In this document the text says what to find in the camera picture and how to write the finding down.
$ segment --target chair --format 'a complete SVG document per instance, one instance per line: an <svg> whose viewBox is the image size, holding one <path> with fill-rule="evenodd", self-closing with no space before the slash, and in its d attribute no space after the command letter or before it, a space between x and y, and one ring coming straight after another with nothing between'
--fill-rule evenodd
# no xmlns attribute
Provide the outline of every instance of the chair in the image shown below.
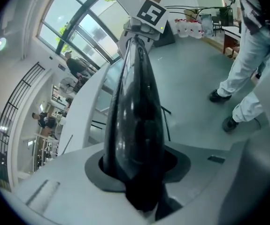
<svg viewBox="0 0 270 225"><path fill-rule="evenodd" d="M216 28L217 27L219 28L220 33L221 33L221 29L222 29L220 18L218 16L213 16L212 23L213 23L213 30L215 31L215 36L216 36Z"/></svg>

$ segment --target person in dark clothing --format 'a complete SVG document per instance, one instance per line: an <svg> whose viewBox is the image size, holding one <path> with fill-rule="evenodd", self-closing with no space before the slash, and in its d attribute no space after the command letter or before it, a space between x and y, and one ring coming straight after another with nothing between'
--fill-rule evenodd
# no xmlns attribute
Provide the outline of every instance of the person in dark clothing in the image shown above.
<svg viewBox="0 0 270 225"><path fill-rule="evenodd" d="M41 128L53 128L55 126L55 119L49 117L46 112L41 112L40 114L32 113L32 118L38 120L38 124Z"/></svg>
<svg viewBox="0 0 270 225"><path fill-rule="evenodd" d="M88 71L86 67L82 66L82 64L79 61L71 57L71 52L72 51L65 52L65 58L67 59L66 64L71 74L75 76L77 79L80 77L80 75L85 76L86 78L89 79L92 74L90 73L90 71Z"/></svg>

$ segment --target black bottle-shaped object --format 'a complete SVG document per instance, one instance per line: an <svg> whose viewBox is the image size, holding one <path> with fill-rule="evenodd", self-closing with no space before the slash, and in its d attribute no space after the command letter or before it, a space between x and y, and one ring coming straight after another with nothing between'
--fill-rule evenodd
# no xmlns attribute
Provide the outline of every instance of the black bottle-shaped object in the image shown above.
<svg viewBox="0 0 270 225"><path fill-rule="evenodd" d="M158 89L144 42L134 37L108 114L103 171L122 181L128 200L145 212L161 197L163 157Z"/></svg>

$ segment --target white pants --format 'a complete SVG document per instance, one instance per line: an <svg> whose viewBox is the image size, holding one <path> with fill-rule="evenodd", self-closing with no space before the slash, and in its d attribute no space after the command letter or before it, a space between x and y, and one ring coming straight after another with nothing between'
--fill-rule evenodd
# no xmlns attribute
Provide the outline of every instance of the white pants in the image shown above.
<svg viewBox="0 0 270 225"><path fill-rule="evenodd" d="M262 27L251 35L242 23L240 51L236 57L227 80L220 83L218 95L227 97L241 89L250 79L253 72L264 62L265 68L261 78L270 67L270 31ZM254 94L250 92L233 110L236 122L250 121L263 112L263 108Z"/></svg>

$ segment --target black metal railing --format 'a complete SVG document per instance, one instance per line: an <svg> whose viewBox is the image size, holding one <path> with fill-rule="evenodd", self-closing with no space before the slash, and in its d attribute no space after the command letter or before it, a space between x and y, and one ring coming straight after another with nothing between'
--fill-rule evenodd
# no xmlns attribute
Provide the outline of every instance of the black metal railing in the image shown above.
<svg viewBox="0 0 270 225"><path fill-rule="evenodd" d="M10 191L8 181L8 140L16 113L30 87L45 69L37 62L17 84L0 116L0 187Z"/></svg>

